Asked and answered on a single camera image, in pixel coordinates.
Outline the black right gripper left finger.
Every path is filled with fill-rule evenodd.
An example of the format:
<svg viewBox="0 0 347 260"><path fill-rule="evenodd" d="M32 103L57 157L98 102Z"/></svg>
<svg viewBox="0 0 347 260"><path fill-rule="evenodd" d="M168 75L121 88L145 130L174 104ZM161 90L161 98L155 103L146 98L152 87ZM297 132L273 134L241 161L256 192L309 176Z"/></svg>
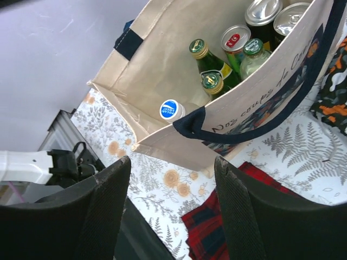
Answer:
<svg viewBox="0 0 347 260"><path fill-rule="evenodd" d="M130 175L124 156L35 203L1 206L1 259L113 259Z"/></svg>

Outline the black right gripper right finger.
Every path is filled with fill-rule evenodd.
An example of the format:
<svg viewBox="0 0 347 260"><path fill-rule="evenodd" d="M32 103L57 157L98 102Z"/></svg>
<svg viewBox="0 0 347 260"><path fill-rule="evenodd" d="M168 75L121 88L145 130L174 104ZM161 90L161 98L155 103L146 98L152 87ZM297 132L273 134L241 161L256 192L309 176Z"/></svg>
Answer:
<svg viewBox="0 0 347 260"><path fill-rule="evenodd" d="M214 162L230 259L346 259L346 204L282 193L223 157Z"/></svg>

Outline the blue cap Pocari bottle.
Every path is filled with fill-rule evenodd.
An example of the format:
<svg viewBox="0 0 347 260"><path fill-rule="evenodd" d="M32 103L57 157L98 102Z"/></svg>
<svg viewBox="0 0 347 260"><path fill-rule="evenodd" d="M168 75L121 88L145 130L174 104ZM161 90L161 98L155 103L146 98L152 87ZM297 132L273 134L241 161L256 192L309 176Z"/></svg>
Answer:
<svg viewBox="0 0 347 260"><path fill-rule="evenodd" d="M159 107L159 116L169 124L187 116L193 111L204 107L195 103L179 103L175 99L165 100Z"/></svg>

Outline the green Perrier bottle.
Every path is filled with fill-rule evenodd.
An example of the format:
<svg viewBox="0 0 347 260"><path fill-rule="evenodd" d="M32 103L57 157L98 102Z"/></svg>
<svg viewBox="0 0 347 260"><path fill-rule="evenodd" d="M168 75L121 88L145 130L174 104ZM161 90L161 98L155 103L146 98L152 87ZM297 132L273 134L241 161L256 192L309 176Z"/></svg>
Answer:
<svg viewBox="0 0 347 260"><path fill-rule="evenodd" d="M228 86L219 73L208 72L202 78L202 87L210 96L211 101L219 98L232 88Z"/></svg>
<svg viewBox="0 0 347 260"><path fill-rule="evenodd" d="M198 72L203 78L208 73L218 73L224 83L231 88L240 83L240 78L234 69L222 59L215 56L203 39L195 39L189 45L189 51L197 62Z"/></svg>

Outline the beige canvas tote bag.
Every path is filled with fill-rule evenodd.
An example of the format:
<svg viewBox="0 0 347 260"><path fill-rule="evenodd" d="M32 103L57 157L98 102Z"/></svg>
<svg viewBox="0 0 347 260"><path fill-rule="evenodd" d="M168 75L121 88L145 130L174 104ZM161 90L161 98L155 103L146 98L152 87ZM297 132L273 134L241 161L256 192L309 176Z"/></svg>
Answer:
<svg viewBox="0 0 347 260"><path fill-rule="evenodd" d="M329 65L342 36L346 1L312 1L271 57L247 80L211 101L189 44L203 39L224 58L221 37L245 23L251 1L149 1L92 80L134 133L133 150L213 173L217 156L277 128ZM168 123L168 99L201 107Z"/></svg>

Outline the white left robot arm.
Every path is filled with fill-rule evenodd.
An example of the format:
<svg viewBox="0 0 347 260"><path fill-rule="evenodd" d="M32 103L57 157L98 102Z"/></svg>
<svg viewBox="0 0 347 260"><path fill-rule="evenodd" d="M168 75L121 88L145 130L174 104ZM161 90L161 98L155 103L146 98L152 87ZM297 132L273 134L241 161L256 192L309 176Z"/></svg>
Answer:
<svg viewBox="0 0 347 260"><path fill-rule="evenodd" d="M104 168L84 141L77 142L71 151L1 151L1 205L10 205L13 196L24 202L24 193L30 184L65 189Z"/></svg>

